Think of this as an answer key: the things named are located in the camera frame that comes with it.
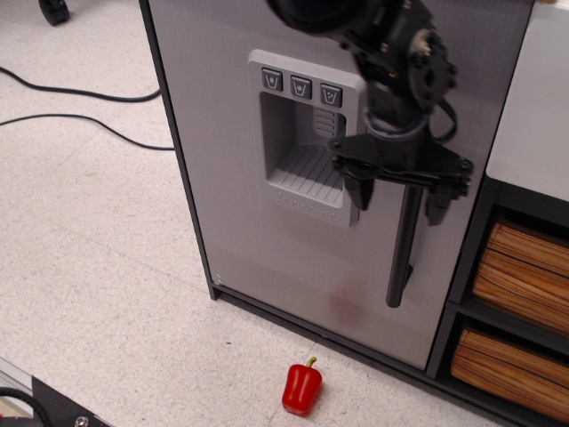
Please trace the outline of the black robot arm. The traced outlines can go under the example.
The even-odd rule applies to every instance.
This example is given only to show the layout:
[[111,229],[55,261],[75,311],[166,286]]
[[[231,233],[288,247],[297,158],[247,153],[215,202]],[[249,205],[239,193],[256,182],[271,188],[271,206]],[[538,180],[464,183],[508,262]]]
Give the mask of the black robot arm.
[[329,37],[350,52],[365,81],[366,131],[328,148],[354,205],[368,208],[376,181],[429,193],[429,225],[467,196],[473,164],[447,149],[458,119],[445,99],[458,69],[421,1],[271,1],[288,27]]

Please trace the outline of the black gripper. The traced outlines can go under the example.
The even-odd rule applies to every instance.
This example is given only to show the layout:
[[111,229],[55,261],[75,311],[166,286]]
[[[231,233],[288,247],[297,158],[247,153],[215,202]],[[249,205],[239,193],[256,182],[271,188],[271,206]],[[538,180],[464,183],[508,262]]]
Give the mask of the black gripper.
[[440,225],[452,198],[469,193],[473,164],[445,144],[457,133],[457,119],[450,116],[450,130],[436,137],[424,117],[408,131],[383,131],[336,137],[328,143],[333,168],[344,180],[351,201],[366,211],[376,181],[413,185],[430,191],[426,216],[429,226]]

